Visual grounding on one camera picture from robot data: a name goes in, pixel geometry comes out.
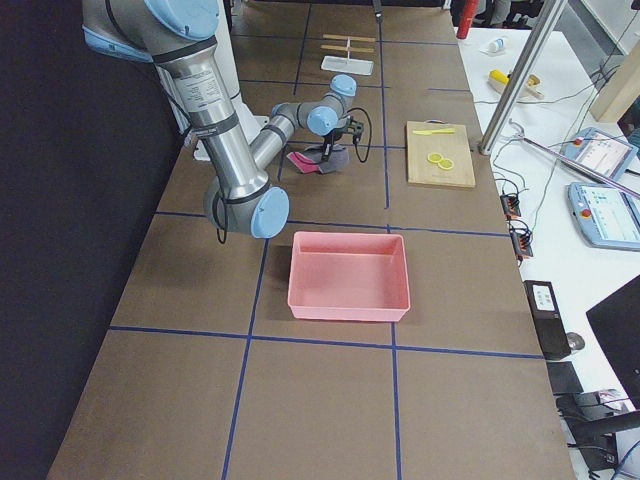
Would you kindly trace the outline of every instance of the red cylinder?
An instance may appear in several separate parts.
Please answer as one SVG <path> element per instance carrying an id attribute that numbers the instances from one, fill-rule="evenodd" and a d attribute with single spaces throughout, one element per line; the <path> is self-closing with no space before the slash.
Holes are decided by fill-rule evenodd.
<path id="1" fill-rule="evenodd" d="M 473 17 L 476 16 L 476 10 L 478 9 L 479 1 L 480 0 L 467 0 L 464 4 L 462 15 L 460 15 L 460 24 L 458 25 L 458 33 L 456 33 L 456 38 L 459 38 L 461 40 L 467 38 L 467 34 L 469 33 L 471 24 L 473 24 Z"/>

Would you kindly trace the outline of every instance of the pink bin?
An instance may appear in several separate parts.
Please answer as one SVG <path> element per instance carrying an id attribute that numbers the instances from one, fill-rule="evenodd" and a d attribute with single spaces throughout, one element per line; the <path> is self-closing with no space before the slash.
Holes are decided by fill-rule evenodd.
<path id="1" fill-rule="evenodd" d="M 410 308 L 403 238 L 296 232 L 288 303 L 296 318 L 397 322 Z"/>

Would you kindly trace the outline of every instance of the white table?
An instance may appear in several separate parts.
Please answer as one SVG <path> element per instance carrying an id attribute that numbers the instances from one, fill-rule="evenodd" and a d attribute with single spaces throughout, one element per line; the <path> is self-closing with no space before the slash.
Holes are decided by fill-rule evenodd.
<path id="1" fill-rule="evenodd" d="M 487 81 L 489 71 L 498 69 L 508 73 L 512 70 L 528 34 L 529 32 L 520 30 L 472 29 L 467 39 L 459 41 L 475 102 L 498 101 L 499 94 Z M 489 56 L 480 51 L 499 36 L 508 38 L 504 54 Z M 545 95 L 544 101 L 574 95 L 591 84 L 589 75 L 560 32 L 553 32 L 532 73 L 542 80 L 539 90 Z M 590 87 L 557 103 L 519 103 L 511 118 L 524 126 L 527 137 L 549 146 L 565 141 L 578 131 L 590 103 L 589 99 L 594 95 L 595 89 Z M 522 100 L 536 101 L 532 97 Z M 476 103 L 483 131 L 495 108 L 496 104 Z M 596 126 L 613 135 L 621 134 L 616 124 L 598 123 L 587 113 L 581 128 L 589 126 Z M 504 138 L 493 149 L 492 161 L 506 143 L 506 137 L 513 133 L 510 126 L 503 129 Z M 526 180 L 528 190 L 520 195 L 520 207 L 522 219 L 530 227 L 533 227 L 534 212 L 543 197 L 553 163 L 554 159 L 549 155 L 523 142 L 510 143 L 497 158 L 498 165 L 521 174 Z M 639 170 L 638 159 L 629 168 Z M 511 173 L 503 173 L 522 189 L 522 180 Z M 523 262 L 520 273 L 523 280 L 553 283 L 565 330 L 577 332 L 585 339 L 584 350 L 566 359 L 572 361 L 584 390 L 590 392 L 615 388 L 623 391 L 591 331 L 586 311 L 640 274 L 640 253 L 597 249 L 586 244 L 572 220 L 566 200 L 566 185 L 575 181 L 588 179 L 563 166 L 556 167 L 538 214 L 532 245 L 534 257 Z M 640 190 L 640 179 L 637 177 L 626 174 L 621 183 L 636 191 Z M 505 190 L 509 192 L 513 188 L 507 185 Z M 587 478 L 580 454 L 572 453 L 577 477 Z"/>

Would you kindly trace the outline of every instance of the blue and white device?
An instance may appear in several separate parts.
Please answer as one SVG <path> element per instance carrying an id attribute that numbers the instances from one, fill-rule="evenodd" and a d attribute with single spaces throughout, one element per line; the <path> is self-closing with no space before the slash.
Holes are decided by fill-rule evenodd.
<path id="1" fill-rule="evenodd" d="M 589 170 L 618 181 L 638 154 L 638 147 L 590 127 L 579 131 L 562 153 Z"/>
<path id="2" fill-rule="evenodd" d="M 640 251 L 638 200 L 593 183 L 572 183 L 567 193 L 573 216 L 591 246 Z"/>

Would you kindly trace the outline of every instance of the wooden cutting board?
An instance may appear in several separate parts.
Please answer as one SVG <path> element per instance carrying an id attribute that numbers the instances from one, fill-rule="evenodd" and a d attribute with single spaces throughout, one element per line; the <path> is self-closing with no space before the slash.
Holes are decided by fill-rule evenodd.
<path id="1" fill-rule="evenodd" d="M 414 130 L 455 129 L 454 133 L 418 135 Z M 427 161 L 430 153 L 440 153 L 451 159 L 451 170 L 442 170 Z M 464 125 L 407 122 L 407 177 L 411 184 L 474 188 L 476 179 Z"/>

